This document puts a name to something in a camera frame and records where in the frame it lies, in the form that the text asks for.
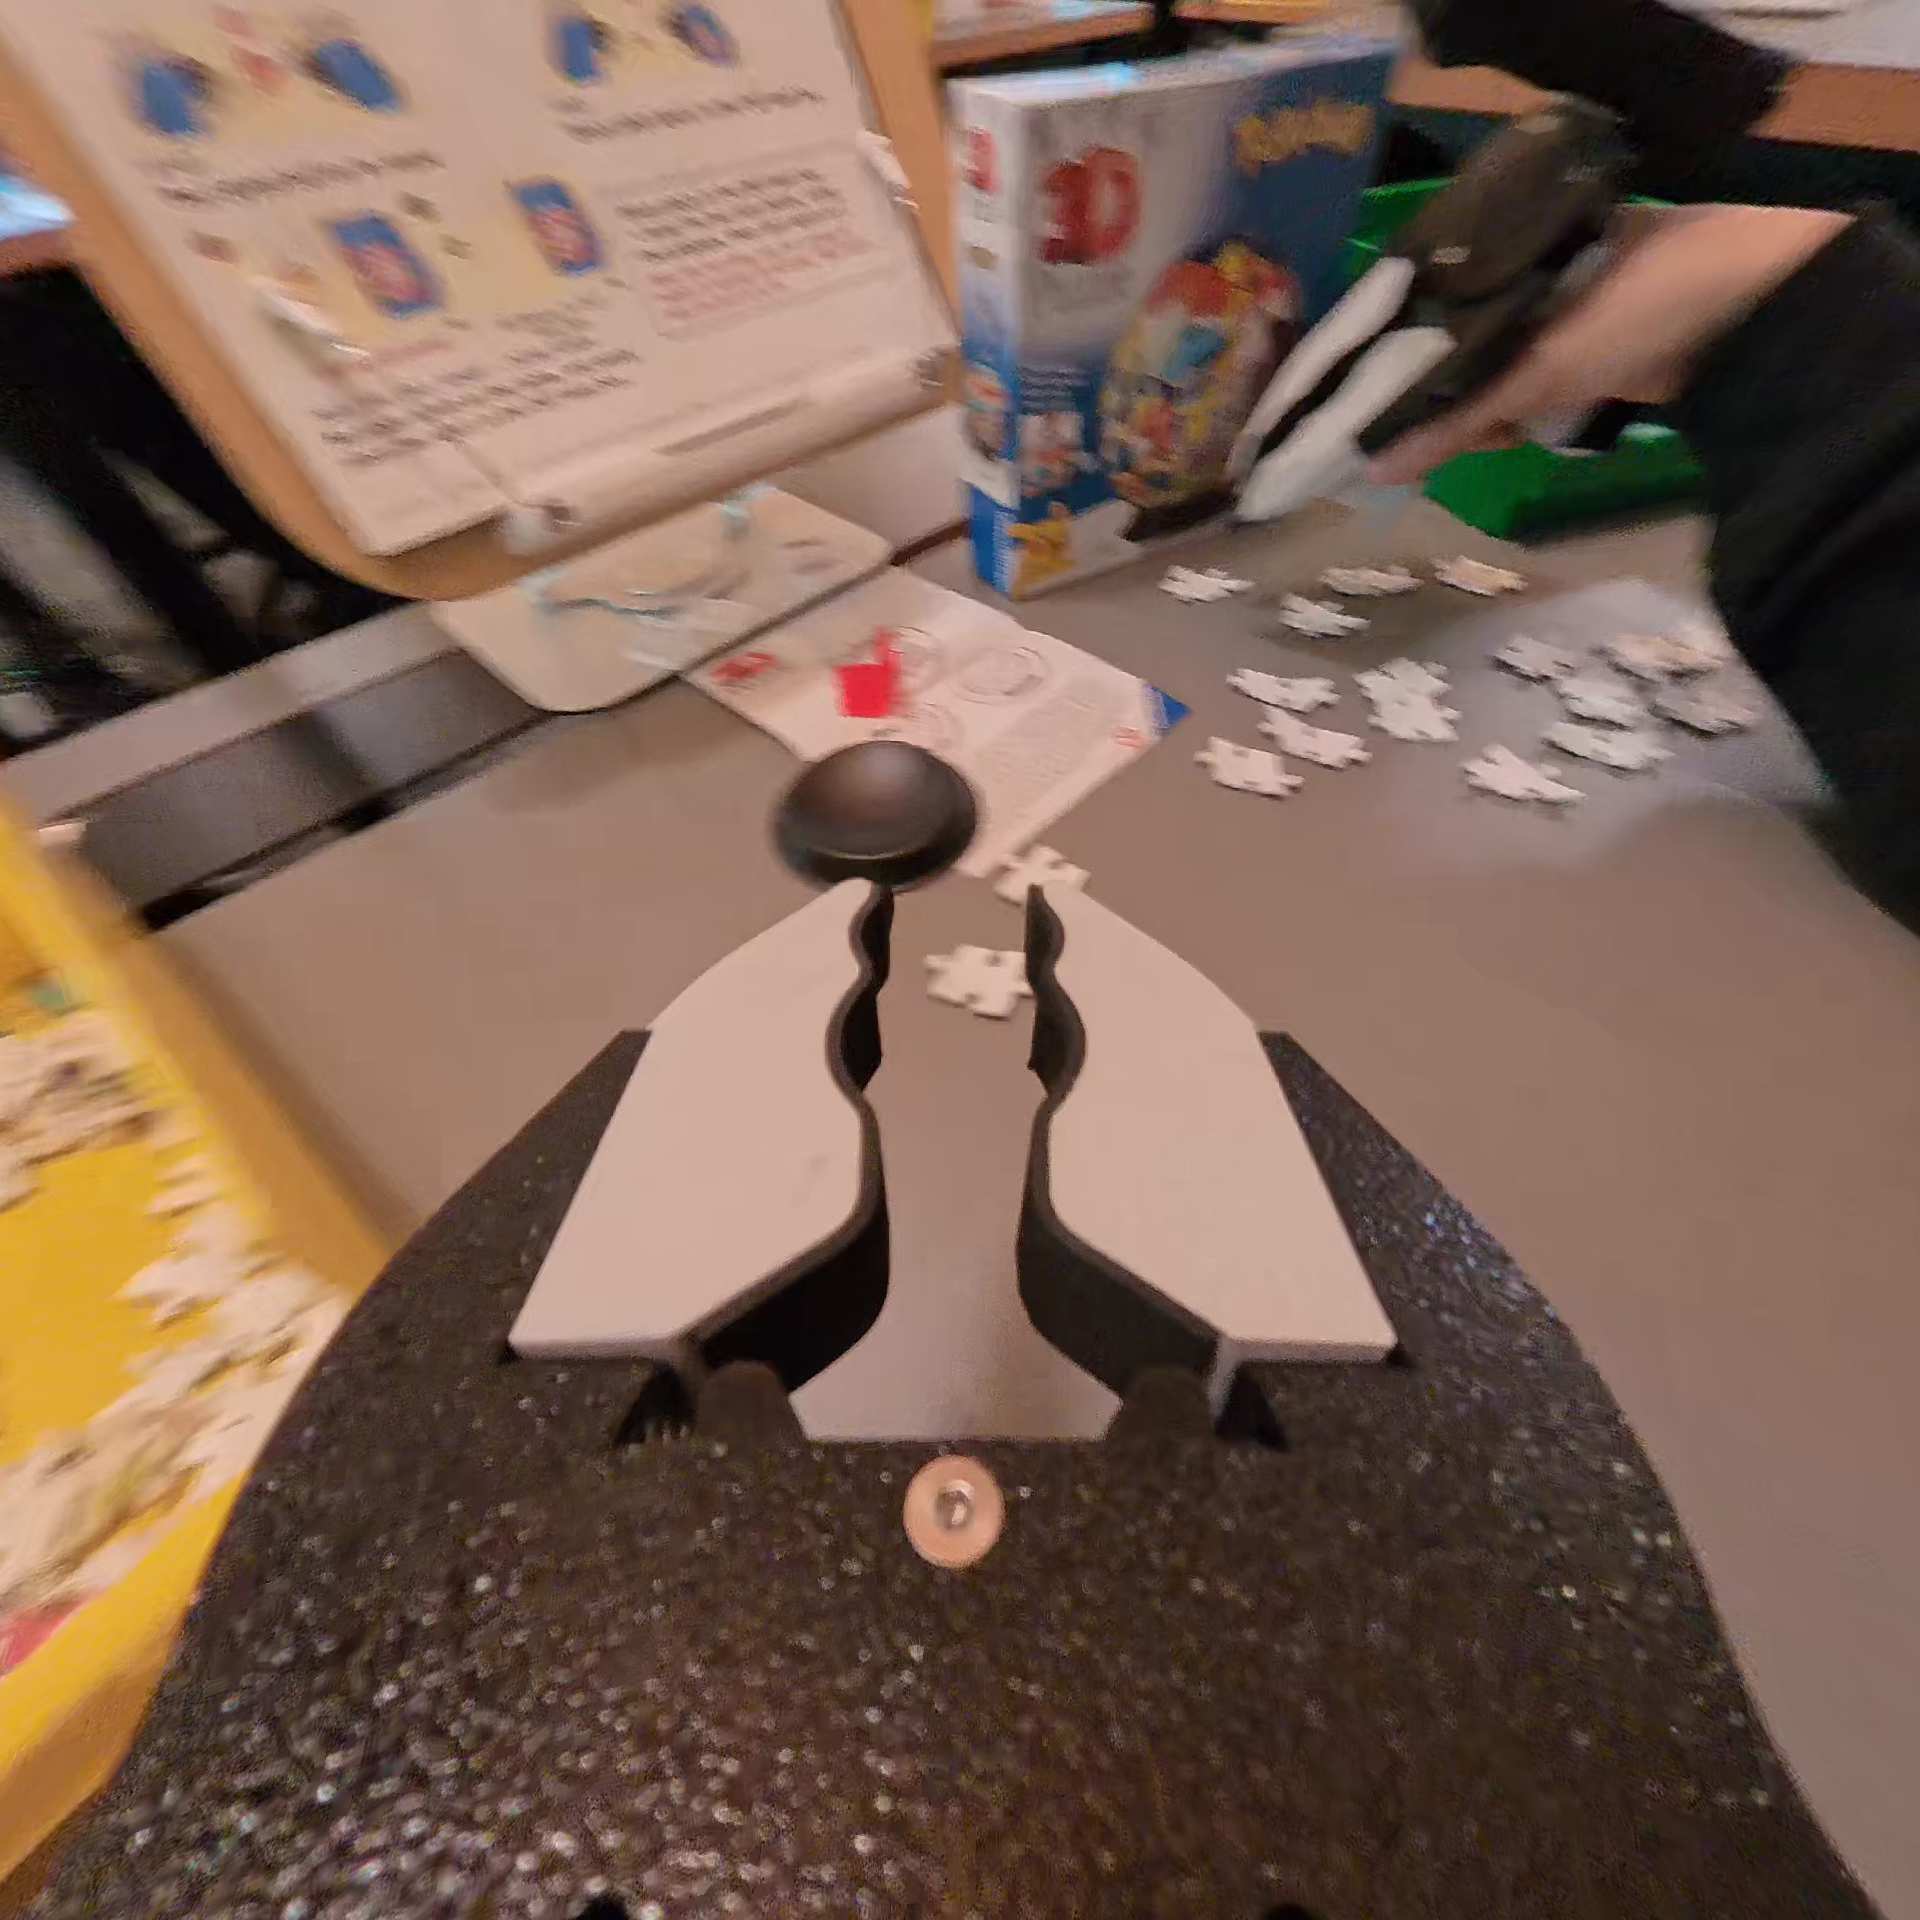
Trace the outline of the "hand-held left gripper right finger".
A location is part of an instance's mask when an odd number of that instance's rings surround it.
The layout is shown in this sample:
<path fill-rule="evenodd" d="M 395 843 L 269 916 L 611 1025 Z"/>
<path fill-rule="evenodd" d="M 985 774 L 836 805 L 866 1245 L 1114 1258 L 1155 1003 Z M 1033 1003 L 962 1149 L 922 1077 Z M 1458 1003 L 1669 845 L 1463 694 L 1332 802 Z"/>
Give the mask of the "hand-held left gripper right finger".
<path fill-rule="evenodd" d="M 1263 1046 L 1209 977 L 1105 904 L 1037 884 L 1018 1286 L 1109 1389 L 1247 1364 L 1380 1364 L 1399 1347 Z"/>

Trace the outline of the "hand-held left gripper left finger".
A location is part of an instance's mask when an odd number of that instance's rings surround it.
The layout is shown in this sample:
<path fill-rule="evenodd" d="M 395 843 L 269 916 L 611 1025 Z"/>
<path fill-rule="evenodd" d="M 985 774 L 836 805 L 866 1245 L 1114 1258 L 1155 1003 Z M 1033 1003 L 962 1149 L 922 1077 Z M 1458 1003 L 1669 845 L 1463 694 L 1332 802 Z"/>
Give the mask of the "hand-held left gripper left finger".
<path fill-rule="evenodd" d="M 667 1003 L 511 1323 L 516 1358 L 757 1363 L 790 1392 L 874 1328 L 894 906 L 843 881 Z"/>

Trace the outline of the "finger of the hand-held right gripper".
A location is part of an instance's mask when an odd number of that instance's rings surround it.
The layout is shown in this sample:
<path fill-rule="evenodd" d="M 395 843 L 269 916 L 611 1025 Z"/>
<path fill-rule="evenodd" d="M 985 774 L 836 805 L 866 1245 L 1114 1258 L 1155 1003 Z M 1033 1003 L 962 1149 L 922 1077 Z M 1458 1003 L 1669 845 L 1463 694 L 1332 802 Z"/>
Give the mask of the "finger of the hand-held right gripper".
<path fill-rule="evenodd" d="M 1254 405 L 1254 446 L 1274 448 L 1330 394 L 1345 371 L 1401 318 L 1419 267 L 1411 257 L 1380 257 L 1298 340 Z"/>
<path fill-rule="evenodd" d="M 1447 330 L 1388 330 L 1324 365 L 1284 369 L 1231 446 L 1231 517 L 1276 521 L 1351 483 L 1362 434 L 1454 349 Z"/>

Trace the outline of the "spread of white puzzle pieces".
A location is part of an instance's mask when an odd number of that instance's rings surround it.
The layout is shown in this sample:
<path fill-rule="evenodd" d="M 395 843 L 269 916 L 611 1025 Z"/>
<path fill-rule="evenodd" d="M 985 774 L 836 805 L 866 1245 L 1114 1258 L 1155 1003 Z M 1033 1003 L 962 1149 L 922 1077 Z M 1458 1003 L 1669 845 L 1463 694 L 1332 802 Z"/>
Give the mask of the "spread of white puzzle pieces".
<path fill-rule="evenodd" d="M 1318 595 L 1284 592 L 1276 622 L 1302 640 L 1345 640 L 1364 634 L 1369 616 L 1358 602 L 1385 603 L 1421 588 L 1444 588 L 1474 598 L 1503 602 L 1529 588 L 1529 577 L 1474 556 L 1454 556 L 1405 565 L 1329 568 L 1315 584 Z M 1182 605 L 1217 605 L 1253 584 L 1222 568 L 1174 565 L 1159 589 Z M 931 635 L 949 644 L 985 640 L 980 603 L 957 602 L 931 617 Z M 1516 634 L 1501 640 L 1492 662 L 1510 680 L 1548 688 L 1557 717 L 1542 731 L 1542 749 L 1564 761 L 1599 766 L 1619 774 L 1654 772 L 1674 755 L 1662 724 L 1692 737 L 1714 738 L 1748 731 L 1761 710 L 1725 680 L 1734 649 L 1709 622 L 1684 622 L 1666 630 L 1620 630 L 1594 654 L 1577 654 L 1562 640 Z M 1324 772 L 1347 772 L 1373 757 L 1371 738 L 1316 722 L 1316 713 L 1339 707 L 1345 688 L 1330 674 L 1278 674 L 1269 667 L 1235 667 L 1228 686 L 1260 708 L 1254 729 L 1269 742 L 1254 747 L 1209 740 L 1195 755 L 1206 777 L 1231 793 L 1284 801 L 1302 786 L 1297 761 Z M 1449 669 L 1438 661 L 1393 656 L 1351 674 L 1351 690 L 1364 708 L 1364 724 L 1380 740 L 1403 746 L 1449 746 L 1458 740 L 1458 708 Z M 1039 801 L 1060 801 L 1067 780 L 1090 769 L 1090 747 L 1067 747 L 1059 772 L 1042 772 L 1039 747 L 1015 747 L 1015 772 L 1039 780 Z M 1035 817 L 1037 801 L 1015 801 L 1015 774 L 990 774 L 975 760 L 975 792 L 988 798 L 998 782 L 991 821 L 1020 825 Z M 1529 760 L 1503 742 L 1463 761 L 1467 786 L 1485 798 L 1525 806 L 1571 806 L 1581 788 L 1551 760 Z M 1011 853 L 990 856 L 988 875 L 1011 906 L 1023 906 L 1035 884 L 1066 891 L 1086 888 L 1086 874 L 1054 849 L 1039 849 L 1031 835 Z M 1005 1019 L 1031 995 L 1020 950 L 959 944 L 933 954 L 927 996 L 957 1006 L 973 1017 Z"/>

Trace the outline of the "person's right forearm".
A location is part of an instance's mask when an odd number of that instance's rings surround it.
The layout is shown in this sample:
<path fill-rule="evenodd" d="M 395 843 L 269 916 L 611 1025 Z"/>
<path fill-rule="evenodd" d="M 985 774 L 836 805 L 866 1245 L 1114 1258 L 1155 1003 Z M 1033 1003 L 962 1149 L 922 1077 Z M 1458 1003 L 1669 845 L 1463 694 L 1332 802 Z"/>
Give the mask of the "person's right forearm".
<path fill-rule="evenodd" d="M 1700 356 L 1674 414 L 1722 624 L 1820 772 L 1831 853 L 1915 928 L 1915 238 L 1851 220 Z"/>

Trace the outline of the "blue puzzle box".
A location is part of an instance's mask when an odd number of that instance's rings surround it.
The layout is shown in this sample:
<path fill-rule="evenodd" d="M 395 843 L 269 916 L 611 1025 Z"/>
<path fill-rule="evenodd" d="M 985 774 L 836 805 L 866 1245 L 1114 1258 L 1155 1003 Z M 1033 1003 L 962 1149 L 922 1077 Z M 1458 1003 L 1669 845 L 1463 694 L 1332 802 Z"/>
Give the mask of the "blue puzzle box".
<path fill-rule="evenodd" d="M 1230 512 L 1241 430 L 1345 290 L 1396 58 L 1310 33 L 949 85 L 988 588 L 1028 602 Z"/>

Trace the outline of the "person's right hand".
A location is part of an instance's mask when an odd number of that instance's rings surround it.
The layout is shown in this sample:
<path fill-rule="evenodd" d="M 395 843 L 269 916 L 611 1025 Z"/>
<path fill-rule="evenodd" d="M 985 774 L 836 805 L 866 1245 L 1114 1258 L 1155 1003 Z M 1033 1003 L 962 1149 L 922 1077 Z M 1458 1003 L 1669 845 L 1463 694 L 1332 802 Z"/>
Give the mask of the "person's right hand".
<path fill-rule="evenodd" d="M 1385 446 L 1369 477 L 1411 485 L 1458 454 L 1580 426 L 1613 401 L 1669 402 L 1724 333 L 1853 221 L 1823 208 L 1627 208 L 1599 266 L 1519 355 L 1458 406 Z"/>

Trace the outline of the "green plastic bin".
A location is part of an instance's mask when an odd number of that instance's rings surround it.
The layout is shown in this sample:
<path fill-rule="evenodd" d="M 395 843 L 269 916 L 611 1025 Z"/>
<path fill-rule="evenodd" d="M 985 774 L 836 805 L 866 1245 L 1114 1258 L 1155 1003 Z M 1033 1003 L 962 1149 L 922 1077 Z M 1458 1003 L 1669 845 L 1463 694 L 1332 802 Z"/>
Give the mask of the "green plastic bin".
<path fill-rule="evenodd" d="M 1467 373 L 1495 376 L 1539 324 L 1607 259 L 1605 221 L 1575 224 L 1519 277 L 1474 301 L 1417 281 L 1411 318 L 1438 323 L 1467 349 Z M 1476 532 L 1537 542 L 1581 525 L 1692 500 L 1700 469 L 1684 438 L 1647 406 L 1607 401 L 1577 426 L 1548 426 L 1508 448 L 1460 452 L 1419 481 L 1419 494 Z"/>

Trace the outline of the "wooden shelf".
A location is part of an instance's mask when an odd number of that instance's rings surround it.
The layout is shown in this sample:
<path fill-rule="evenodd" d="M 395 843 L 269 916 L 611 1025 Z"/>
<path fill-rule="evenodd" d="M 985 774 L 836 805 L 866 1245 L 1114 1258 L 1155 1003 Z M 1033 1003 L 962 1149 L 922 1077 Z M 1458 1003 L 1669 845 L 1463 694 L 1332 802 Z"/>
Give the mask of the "wooden shelf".
<path fill-rule="evenodd" d="M 1139 41 L 1165 14 L 1191 30 L 1298 34 L 1315 27 L 1399 33 L 1401 58 L 1388 99 L 1405 113 L 1506 120 L 1534 113 L 1546 90 L 1492 66 L 1442 66 L 1412 45 L 1396 5 L 1107 5 L 1107 2 L 925 2 L 908 8 L 923 27 L 938 70 L 1052 60 Z M 1918 153 L 1915 5 L 1737 8 L 1724 22 L 1791 60 L 1794 70 L 1757 138 L 1858 153 Z"/>

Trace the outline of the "black dome stand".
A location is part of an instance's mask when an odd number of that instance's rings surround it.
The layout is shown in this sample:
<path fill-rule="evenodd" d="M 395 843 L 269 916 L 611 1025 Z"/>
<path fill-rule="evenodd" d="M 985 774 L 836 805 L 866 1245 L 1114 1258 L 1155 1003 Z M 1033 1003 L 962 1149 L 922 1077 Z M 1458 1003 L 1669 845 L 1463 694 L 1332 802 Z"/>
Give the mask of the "black dome stand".
<path fill-rule="evenodd" d="M 774 850 L 793 874 L 897 891 L 947 874 L 975 828 L 972 782 L 901 738 L 859 740 L 803 766 L 772 817 Z"/>

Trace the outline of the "folded paper leaflet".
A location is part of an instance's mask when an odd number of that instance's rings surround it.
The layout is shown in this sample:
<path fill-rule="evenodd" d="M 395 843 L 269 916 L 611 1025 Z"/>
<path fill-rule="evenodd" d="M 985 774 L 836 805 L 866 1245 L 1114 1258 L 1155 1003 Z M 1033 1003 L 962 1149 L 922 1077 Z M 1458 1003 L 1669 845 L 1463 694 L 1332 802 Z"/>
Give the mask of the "folded paper leaflet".
<path fill-rule="evenodd" d="M 938 755 L 975 793 L 957 869 L 980 881 L 1183 717 L 1114 662 L 899 568 L 742 640 L 687 681 L 803 761 L 868 738 Z"/>

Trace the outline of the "heap of jigsaw pieces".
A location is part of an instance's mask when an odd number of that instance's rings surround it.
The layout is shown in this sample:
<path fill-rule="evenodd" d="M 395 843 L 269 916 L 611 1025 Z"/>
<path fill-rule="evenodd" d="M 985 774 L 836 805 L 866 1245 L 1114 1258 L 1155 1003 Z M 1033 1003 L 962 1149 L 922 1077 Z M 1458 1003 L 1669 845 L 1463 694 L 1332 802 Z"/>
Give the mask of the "heap of jigsaw pieces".
<path fill-rule="evenodd" d="M 2 1040 L 5 1666 L 228 1490 L 346 1318 L 129 1019 Z"/>

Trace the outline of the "clear plastic bag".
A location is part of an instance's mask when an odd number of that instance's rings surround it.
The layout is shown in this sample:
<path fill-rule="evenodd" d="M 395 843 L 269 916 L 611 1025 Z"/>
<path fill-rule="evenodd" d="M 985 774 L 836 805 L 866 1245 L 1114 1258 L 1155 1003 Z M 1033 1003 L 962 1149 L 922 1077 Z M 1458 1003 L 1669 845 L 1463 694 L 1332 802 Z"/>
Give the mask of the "clear plastic bag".
<path fill-rule="evenodd" d="M 519 584 L 541 617 L 605 617 L 639 665 L 682 667 L 843 584 L 843 540 L 767 486 L 541 568 Z"/>

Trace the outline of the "yellow cardboard tray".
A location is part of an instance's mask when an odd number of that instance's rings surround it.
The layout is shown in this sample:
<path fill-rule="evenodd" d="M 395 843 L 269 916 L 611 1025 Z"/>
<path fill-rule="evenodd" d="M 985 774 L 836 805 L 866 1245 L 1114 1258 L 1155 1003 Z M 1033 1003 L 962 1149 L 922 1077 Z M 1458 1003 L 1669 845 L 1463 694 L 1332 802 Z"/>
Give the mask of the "yellow cardboard tray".
<path fill-rule="evenodd" d="M 395 1236 L 50 828 L 2 813 L 2 1877 L 129 1754 Z"/>

